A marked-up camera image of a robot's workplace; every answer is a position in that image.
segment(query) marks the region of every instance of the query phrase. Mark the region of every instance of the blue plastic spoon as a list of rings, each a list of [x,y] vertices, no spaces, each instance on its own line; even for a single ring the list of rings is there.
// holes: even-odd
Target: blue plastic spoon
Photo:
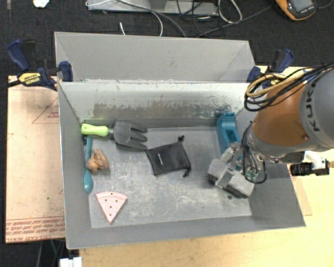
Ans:
[[[85,163],[90,159],[91,157],[91,148],[92,148],[92,139],[90,136],[87,136],[86,139],[86,146],[85,146]],[[85,173],[83,177],[84,181],[84,189],[85,191],[90,194],[90,192],[93,190],[93,179],[90,174],[90,170],[88,168],[85,168]]]

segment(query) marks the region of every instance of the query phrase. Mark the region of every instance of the white power strip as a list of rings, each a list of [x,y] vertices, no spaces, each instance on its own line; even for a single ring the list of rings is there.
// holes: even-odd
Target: white power strip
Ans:
[[[60,267],[83,267],[82,257],[74,257],[73,259],[62,258]]]

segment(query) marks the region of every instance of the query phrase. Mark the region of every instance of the black carpet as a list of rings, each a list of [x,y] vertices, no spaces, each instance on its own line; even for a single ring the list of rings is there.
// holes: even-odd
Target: black carpet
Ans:
[[[55,67],[54,31],[122,34],[119,30],[119,22],[122,22],[126,34],[159,34],[159,22],[150,13],[93,13],[85,7],[86,0],[50,1],[47,8],[37,9],[32,0],[11,0],[11,10],[8,10],[7,0],[0,0],[0,85],[5,85],[8,75],[18,73],[18,67],[6,53],[6,46],[16,38],[35,40],[37,58],[46,58],[48,67],[51,68]],[[258,65],[267,65],[278,49],[293,52],[293,66],[315,66],[334,60],[334,0],[309,19],[299,22],[281,16],[276,11],[273,0],[236,1],[244,18],[270,5],[273,7],[203,38],[247,40]],[[320,6],[329,1],[317,0]],[[217,18],[208,23],[195,21],[197,29],[191,17],[170,17],[178,22],[188,37],[196,37],[200,32],[210,30],[211,26],[223,24]],[[162,20],[165,36],[182,36],[175,25],[165,18]],[[4,243],[6,128],[7,92],[0,91],[0,266],[36,266],[40,243]]]

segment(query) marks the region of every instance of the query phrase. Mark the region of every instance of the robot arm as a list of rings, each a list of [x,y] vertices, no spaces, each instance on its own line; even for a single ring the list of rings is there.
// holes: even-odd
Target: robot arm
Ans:
[[[287,87],[290,83],[271,86],[266,93],[265,100],[276,98],[259,110],[249,130],[247,142],[254,153],[288,163],[299,162],[290,157],[299,152],[334,149],[334,67],[316,72],[290,90]]]
[[[240,142],[229,144],[220,160],[212,162],[211,182],[247,197],[254,184],[266,181],[266,161],[295,164],[299,175],[312,169],[325,174],[326,161],[315,152],[334,149],[334,62],[289,76],[259,75],[248,86],[244,107],[257,112],[254,121]],[[304,168],[306,156],[312,163]]]

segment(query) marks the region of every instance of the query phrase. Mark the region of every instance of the pink pizza slice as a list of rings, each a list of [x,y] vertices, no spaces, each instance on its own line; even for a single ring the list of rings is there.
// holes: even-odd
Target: pink pizza slice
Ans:
[[[95,197],[109,224],[112,223],[115,216],[127,200],[125,195],[116,192],[101,192],[95,194]]]

